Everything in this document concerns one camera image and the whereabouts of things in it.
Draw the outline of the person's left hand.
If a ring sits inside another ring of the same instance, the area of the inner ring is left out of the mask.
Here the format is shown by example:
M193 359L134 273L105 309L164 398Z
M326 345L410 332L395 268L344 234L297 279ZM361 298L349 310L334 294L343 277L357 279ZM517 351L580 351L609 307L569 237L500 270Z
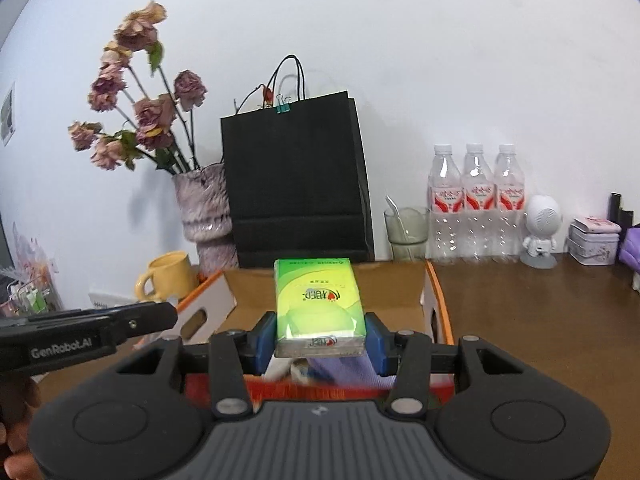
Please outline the person's left hand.
M17 414L14 422L6 422L6 401L1 400L1 478L42 480L43 474L28 445L28 430L32 416L41 405L38 385L24 375L1 379L1 395L14 393Z

